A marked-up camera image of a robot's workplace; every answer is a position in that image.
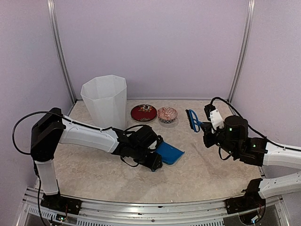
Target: white wall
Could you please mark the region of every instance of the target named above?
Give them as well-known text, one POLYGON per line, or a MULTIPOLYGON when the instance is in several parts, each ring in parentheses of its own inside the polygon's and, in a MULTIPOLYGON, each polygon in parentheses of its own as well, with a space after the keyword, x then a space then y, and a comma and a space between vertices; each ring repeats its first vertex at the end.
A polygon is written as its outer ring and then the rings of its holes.
MULTIPOLYGON (((253 26, 233 104, 270 139, 301 146, 301 1, 256 1, 253 26)), ((265 167, 267 177, 295 172, 265 167)), ((283 195, 293 226, 301 193, 283 195)))
POLYGON ((248 0, 64 0, 56 15, 77 98, 90 79, 126 78, 129 98, 227 97, 248 0))
MULTIPOLYGON (((0 225, 11 226, 27 186, 36 180, 31 157, 13 147, 14 124, 34 111, 56 106, 67 113, 71 107, 46 1, 0 1, 0 96, 0 225)), ((31 127, 40 117, 27 119, 17 130, 17 144, 26 152, 31 127)))

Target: white plastic bin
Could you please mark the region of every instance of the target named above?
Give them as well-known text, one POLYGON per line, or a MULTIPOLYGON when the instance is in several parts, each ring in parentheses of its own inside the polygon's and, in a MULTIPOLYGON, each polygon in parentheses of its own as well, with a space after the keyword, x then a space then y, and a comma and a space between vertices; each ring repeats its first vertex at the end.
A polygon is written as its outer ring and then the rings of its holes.
POLYGON ((125 78, 116 75, 93 78, 82 86, 80 94, 96 126, 126 129, 125 78))

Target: marble floor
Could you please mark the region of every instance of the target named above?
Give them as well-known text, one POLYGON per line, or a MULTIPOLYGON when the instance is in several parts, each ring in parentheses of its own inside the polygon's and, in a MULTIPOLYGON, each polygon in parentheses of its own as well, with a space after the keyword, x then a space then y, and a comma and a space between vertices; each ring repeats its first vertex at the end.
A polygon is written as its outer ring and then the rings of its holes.
MULTIPOLYGON (((131 168, 119 156, 101 150, 59 144, 55 153, 55 171, 61 194, 113 202, 168 203, 191 202, 240 195, 249 181, 259 178, 259 169, 231 158, 222 161, 216 146, 207 149, 203 133, 190 129, 185 109, 194 110, 206 121, 208 101, 132 100, 127 103, 128 127, 138 124, 130 117, 131 109, 150 104, 156 109, 170 106, 178 111, 172 124, 155 120, 148 123, 163 139, 185 154, 173 166, 163 165, 156 172, 138 166, 131 168)), ((214 105, 223 118, 231 115, 221 102, 214 105)), ((84 102, 78 101, 70 117, 93 124, 84 102)))

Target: wire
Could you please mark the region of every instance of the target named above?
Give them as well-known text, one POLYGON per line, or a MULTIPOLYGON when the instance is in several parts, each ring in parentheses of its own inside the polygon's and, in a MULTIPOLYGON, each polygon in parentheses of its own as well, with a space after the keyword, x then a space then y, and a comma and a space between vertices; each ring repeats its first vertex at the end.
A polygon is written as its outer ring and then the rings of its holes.
POLYGON ((263 209, 263 212, 262 214, 260 215, 260 218, 255 222, 256 224, 261 221, 261 219, 263 218, 264 214, 265 214, 265 209, 266 209, 266 204, 264 204, 264 209, 263 209))
POLYGON ((132 128, 135 128, 135 127, 141 127, 141 126, 148 126, 148 125, 144 125, 144 124, 135 125, 135 126, 131 126, 131 127, 127 128, 127 129, 124 130, 124 131, 127 132, 127 131, 129 131, 130 129, 132 129, 132 128))
MULTIPOLYGON (((215 100, 221 100, 221 101, 224 102, 226 105, 228 105, 229 107, 231 107, 239 117, 244 118, 244 117, 238 112, 238 110, 235 109, 235 107, 233 107, 228 101, 226 101, 226 100, 224 100, 224 99, 222 99, 222 98, 220 98, 220 97, 214 97, 214 98, 211 100, 210 105, 212 105, 213 102, 214 102, 215 100)), ((271 141, 270 139, 268 139, 268 138, 267 138, 265 135, 263 135, 261 132, 255 130, 255 129, 254 129, 252 126, 250 126, 249 124, 248 124, 248 127, 249 127, 250 130, 252 130, 254 133, 258 134, 258 135, 261 136, 262 138, 266 139, 269 143, 271 143, 271 144, 273 144, 273 145, 275 145, 275 146, 277 146, 277 147, 280 147, 280 148, 283 148, 283 149, 292 150, 292 151, 298 151, 298 152, 301 152, 301 149, 292 148, 292 147, 285 147, 285 146, 276 144, 275 142, 273 142, 273 141, 271 141)))
POLYGON ((44 226, 47 226, 43 220, 43 217, 42 217, 42 213, 41 213, 41 208, 40 208, 40 192, 41 192, 41 179, 39 178, 39 190, 38 190, 38 209, 39 209, 39 215, 40 215, 40 218, 41 218, 41 221, 43 223, 44 226))
POLYGON ((68 204, 66 204, 66 211, 65 211, 65 215, 66 215, 65 219, 67 219, 67 217, 68 217, 68 204))
POLYGON ((223 161, 225 161, 225 160, 227 160, 231 157, 231 155, 229 154, 226 158, 223 159, 222 158, 222 153, 221 153, 221 147, 218 148, 218 154, 220 156, 220 159, 223 160, 223 161))
POLYGON ((68 118, 65 118, 63 115, 61 114, 57 114, 57 113, 53 113, 53 112, 48 112, 48 111, 39 111, 39 112, 33 112, 33 113, 30 113, 26 116, 24 116, 23 118, 21 118, 19 121, 17 121, 17 123, 14 125, 14 128, 13 128, 13 132, 12 132, 12 139, 13 139, 13 144, 14 144, 14 147, 15 149, 21 153, 21 154, 25 154, 25 155, 30 155, 30 153, 27 153, 27 152, 23 152, 21 151, 18 146, 16 145, 16 141, 15 141, 15 132, 16 132, 16 128, 17 126, 25 119, 33 116, 33 115, 36 115, 36 114, 51 114, 51 115, 55 115, 57 117, 60 117, 61 119, 64 119, 72 124, 77 124, 77 125, 80 125, 80 126, 83 126, 83 127, 86 127, 86 128, 90 128, 90 129, 95 129, 95 130, 99 130, 99 131, 106 131, 106 130, 109 130, 109 129, 112 129, 112 127, 108 127, 108 128, 105 128, 105 129, 101 129, 99 127, 93 127, 93 126, 90 126, 90 125, 86 125, 86 124, 82 124, 80 122, 76 122, 76 121, 72 121, 68 118))

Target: patterned bowl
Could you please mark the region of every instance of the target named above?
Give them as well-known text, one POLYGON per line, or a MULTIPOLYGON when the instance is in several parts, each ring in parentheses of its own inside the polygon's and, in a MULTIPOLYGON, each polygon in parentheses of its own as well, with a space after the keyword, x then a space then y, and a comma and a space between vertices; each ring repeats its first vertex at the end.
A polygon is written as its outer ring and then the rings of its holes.
POLYGON ((158 118, 163 123, 172 123, 177 116, 178 112, 172 107, 161 107, 158 110, 158 118))

